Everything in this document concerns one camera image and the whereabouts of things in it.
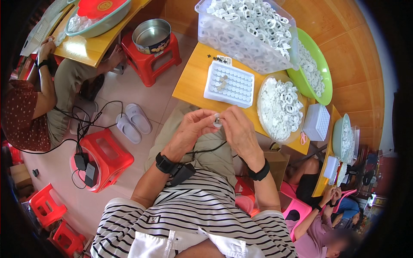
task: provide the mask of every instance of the khaki pants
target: khaki pants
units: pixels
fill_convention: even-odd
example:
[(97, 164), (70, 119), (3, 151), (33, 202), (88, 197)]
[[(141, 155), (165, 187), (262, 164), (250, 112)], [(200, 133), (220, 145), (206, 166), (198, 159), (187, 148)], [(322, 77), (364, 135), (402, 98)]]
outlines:
[[(172, 138), (173, 134), (178, 129), (183, 116), (186, 113), (197, 109), (197, 107), (189, 105), (185, 102), (178, 102), (178, 105), (172, 111), (172, 114), (169, 116), (161, 132), (156, 138), (155, 145), (149, 152), (149, 157), (144, 167), (145, 172), (153, 164), (158, 153), (163, 150)], [(224, 128), (221, 127), (221, 129), (214, 134), (209, 133), (199, 137), (195, 143), (194, 151), (215, 149), (221, 145), (225, 139)], [(231, 147), (228, 143), (212, 152), (197, 153), (194, 158), (192, 158), (192, 155), (187, 154), (182, 158), (181, 162), (191, 163), (196, 168), (202, 168), (217, 173), (225, 178), (233, 187), (235, 187), (235, 184), (237, 183), (232, 163)]]
[[(55, 74), (56, 107), (60, 110), (71, 112), (76, 95), (76, 85), (81, 85), (83, 81), (96, 75), (96, 68), (68, 58), (64, 59)], [(70, 117), (55, 109), (47, 112), (47, 127), (51, 149), (63, 141), (69, 120)]]

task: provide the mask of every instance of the striped shirt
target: striped shirt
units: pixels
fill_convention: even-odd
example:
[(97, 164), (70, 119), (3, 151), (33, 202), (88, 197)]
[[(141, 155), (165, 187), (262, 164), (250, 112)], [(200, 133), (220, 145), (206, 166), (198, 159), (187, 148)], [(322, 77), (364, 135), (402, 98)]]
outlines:
[(297, 257), (281, 212), (264, 211), (250, 218), (235, 207), (234, 189), (225, 179), (196, 170), (178, 186), (167, 183), (148, 209), (131, 200), (111, 200), (93, 240), (92, 256), (128, 257), (136, 232), (167, 239), (170, 231), (197, 234), (202, 228), (245, 241), (246, 246), (256, 245), (266, 257)]

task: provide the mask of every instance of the pink shirt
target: pink shirt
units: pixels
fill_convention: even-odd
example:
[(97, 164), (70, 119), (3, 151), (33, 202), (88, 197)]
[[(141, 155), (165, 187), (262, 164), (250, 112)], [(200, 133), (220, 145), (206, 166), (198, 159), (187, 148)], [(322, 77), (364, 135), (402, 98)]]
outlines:
[[(286, 220), (289, 231), (294, 228), (297, 221)], [(307, 232), (294, 242), (299, 258), (325, 258), (327, 247), (323, 244), (323, 236), (332, 230), (331, 220), (322, 220), (320, 214), (311, 223)]]

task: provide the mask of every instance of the orange wall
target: orange wall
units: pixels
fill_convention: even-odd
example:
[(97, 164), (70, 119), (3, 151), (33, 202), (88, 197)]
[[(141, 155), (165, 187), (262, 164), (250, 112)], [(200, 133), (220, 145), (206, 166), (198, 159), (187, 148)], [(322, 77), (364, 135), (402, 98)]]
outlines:
[[(196, 38), (198, 2), (152, 0), (129, 26), (161, 17), (172, 30)], [(377, 150), (384, 118), (382, 71), (370, 29), (354, 0), (286, 0), (282, 7), (323, 52), (333, 81), (333, 104), (361, 128), (361, 144)]]

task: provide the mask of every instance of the red polka dot shirt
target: red polka dot shirt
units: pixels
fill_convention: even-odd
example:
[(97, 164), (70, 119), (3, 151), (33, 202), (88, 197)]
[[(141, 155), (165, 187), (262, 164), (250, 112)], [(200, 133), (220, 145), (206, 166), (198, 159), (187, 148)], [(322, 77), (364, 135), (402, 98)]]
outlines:
[(19, 149), (50, 150), (46, 114), (32, 119), (38, 96), (34, 86), (26, 80), (9, 83), (13, 88), (1, 108), (1, 126), (8, 142)]

